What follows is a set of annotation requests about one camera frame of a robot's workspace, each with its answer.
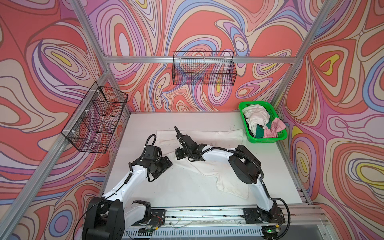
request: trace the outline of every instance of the white cloth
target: white cloth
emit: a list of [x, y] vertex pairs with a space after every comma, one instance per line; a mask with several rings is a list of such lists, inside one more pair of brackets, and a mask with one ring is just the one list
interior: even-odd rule
[[[206, 143], [214, 147], [223, 148], [237, 147], [247, 138], [242, 129], [227, 132], [180, 132], [184, 135], [189, 135], [197, 144]], [[175, 149], [180, 147], [180, 145], [176, 138], [176, 131], [158, 130], [156, 135], [155, 145], [161, 148], [163, 156], [167, 155], [174, 165], [207, 177], [216, 177], [216, 188], [218, 190], [248, 199], [248, 184], [243, 183], [237, 178], [229, 162], [190, 162], [187, 158], [178, 160], [175, 155]]]
[[247, 118], [246, 121], [254, 136], [258, 124], [265, 129], [266, 124], [269, 122], [269, 113], [265, 110], [265, 107], [259, 104], [244, 108], [243, 114]]

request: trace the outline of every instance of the pink cloth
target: pink cloth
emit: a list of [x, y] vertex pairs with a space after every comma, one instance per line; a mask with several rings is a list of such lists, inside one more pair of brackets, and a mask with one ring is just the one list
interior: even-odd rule
[[285, 124], [279, 118], [275, 118], [271, 123], [271, 129], [267, 126], [264, 129], [264, 138], [277, 138], [277, 133], [286, 128]]

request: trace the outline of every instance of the black bracket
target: black bracket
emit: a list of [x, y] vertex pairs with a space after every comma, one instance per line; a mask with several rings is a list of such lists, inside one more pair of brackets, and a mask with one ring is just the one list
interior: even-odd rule
[[244, 215], [241, 215], [242, 218], [245, 218], [245, 223], [285, 223], [285, 218], [281, 208], [276, 208], [274, 214], [264, 211], [260, 208], [244, 208]]
[[132, 224], [132, 226], [158, 226], [159, 227], [164, 225], [165, 218], [166, 218], [165, 209], [151, 209], [145, 223], [143, 223], [143, 220], [140, 220]]

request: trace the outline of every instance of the swirl pattern backdrop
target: swirl pattern backdrop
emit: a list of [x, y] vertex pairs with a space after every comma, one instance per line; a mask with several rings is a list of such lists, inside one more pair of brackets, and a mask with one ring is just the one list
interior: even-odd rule
[[[172, 56], [232, 50], [235, 56], [295, 56], [321, 1], [108, 0], [85, 6], [109, 56]], [[131, 111], [232, 111], [270, 101], [289, 64], [236, 64], [234, 86], [174, 86], [171, 64], [111, 64]]]
[[[0, 1], [0, 217], [102, 72], [67, 1]], [[67, 147], [10, 239], [70, 238], [126, 121], [106, 154]]]
[[279, 106], [293, 165], [340, 239], [384, 239], [383, 39], [383, 1], [338, 1]]

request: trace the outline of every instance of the clothing pile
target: clothing pile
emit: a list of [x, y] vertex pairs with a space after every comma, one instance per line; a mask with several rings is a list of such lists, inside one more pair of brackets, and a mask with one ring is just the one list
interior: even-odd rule
[[269, 113], [265, 107], [256, 104], [243, 109], [243, 114], [254, 138], [276, 138], [277, 133], [285, 129], [285, 124], [279, 118], [270, 120]]

